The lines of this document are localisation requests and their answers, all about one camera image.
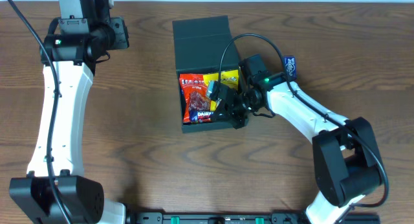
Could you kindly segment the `yellow nuts snack bag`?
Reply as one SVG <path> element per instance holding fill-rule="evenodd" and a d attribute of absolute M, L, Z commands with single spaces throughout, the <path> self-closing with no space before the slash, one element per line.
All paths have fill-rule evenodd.
<path fill-rule="evenodd" d="M 218 80 L 219 73 L 204 74 L 202 77 L 203 77 L 204 83 L 206 85 L 209 85 L 211 81 Z M 231 71 L 222 72 L 221 83 L 237 91 L 239 89 L 239 71 L 231 70 Z"/>

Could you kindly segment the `blue Eclipse mint box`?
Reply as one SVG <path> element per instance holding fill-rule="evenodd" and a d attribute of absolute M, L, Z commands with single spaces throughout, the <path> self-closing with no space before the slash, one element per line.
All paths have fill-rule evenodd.
<path fill-rule="evenodd" d="M 294 56 L 284 56 L 283 64 L 285 67 L 285 73 L 287 74 L 290 81 L 297 79 L 297 65 Z"/>

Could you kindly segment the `red Maltesers bag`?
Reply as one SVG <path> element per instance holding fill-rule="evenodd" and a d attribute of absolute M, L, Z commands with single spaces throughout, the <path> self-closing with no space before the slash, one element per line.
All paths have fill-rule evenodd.
<path fill-rule="evenodd" d="M 184 109 L 183 123 L 184 124 L 201 124 L 190 122 L 189 113 L 191 110 L 196 111 L 214 111 L 212 102 L 206 97 L 207 85 L 204 83 L 204 74 L 181 74 L 179 76 L 180 88 L 184 95 L 186 107 Z"/>

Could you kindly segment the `black gift box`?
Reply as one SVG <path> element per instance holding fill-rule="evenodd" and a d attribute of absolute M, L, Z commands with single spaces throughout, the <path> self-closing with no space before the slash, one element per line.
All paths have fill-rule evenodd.
<path fill-rule="evenodd" d="M 243 91 L 245 82 L 239 68 L 239 53 L 235 45 L 225 49 L 231 40 L 227 16 L 187 19 L 173 22 L 173 39 L 175 49 L 175 66 L 177 79 L 181 74 L 210 74 L 224 71 L 239 71 L 239 89 Z M 184 95 L 180 88 L 181 129 L 183 133 L 228 129 L 227 122 L 203 122 L 201 124 L 184 124 L 186 107 Z"/>

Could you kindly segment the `purple Dairy Milk bar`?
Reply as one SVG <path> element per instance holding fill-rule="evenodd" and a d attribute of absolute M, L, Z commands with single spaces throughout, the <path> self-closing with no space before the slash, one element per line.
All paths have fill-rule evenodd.
<path fill-rule="evenodd" d="M 210 122 L 213 111 L 196 111 L 191 110 L 189 113 L 190 122 L 202 123 Z"/>

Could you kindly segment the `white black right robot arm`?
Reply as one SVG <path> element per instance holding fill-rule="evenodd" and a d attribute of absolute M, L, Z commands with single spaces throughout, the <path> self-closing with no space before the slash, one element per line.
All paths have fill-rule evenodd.
<path fill-rule="evenodd" d="M 333 113 L 305 94 L 295 82 L 293 57 L 285 57 L 282 65 L 284 71 L 273 74 L 258 55 L 243 60 L 239 68 L 247 88 L 242 93 L 220 78 L 209 82 L 206 96 L 219 104 L 211 119 L 238 129 L 245 126 L 248 114 L 258 116 L 265 107 L 271 117 L 283 117 L 311 142 L 319 192 L 302 214 L 287 215 L 285 223 L 379 223 L 376 215 L 353 212 L 379 186 L 389 192 L 370 123 Z"/>

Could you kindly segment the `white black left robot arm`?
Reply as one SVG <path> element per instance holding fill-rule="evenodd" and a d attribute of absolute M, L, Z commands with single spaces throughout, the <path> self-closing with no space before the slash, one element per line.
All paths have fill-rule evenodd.
<path fill-rule="evenodd" d="M 127 223 L 127 207 L 107 199 L 103 186 L 84 176 L 83 121 L 95 69 L 112 50 L 129 46 L 114 0 L 58 0 L 39 53 L 44 99 L 39 134 L 24 177 L 9 194 L 33 223 Z"/>

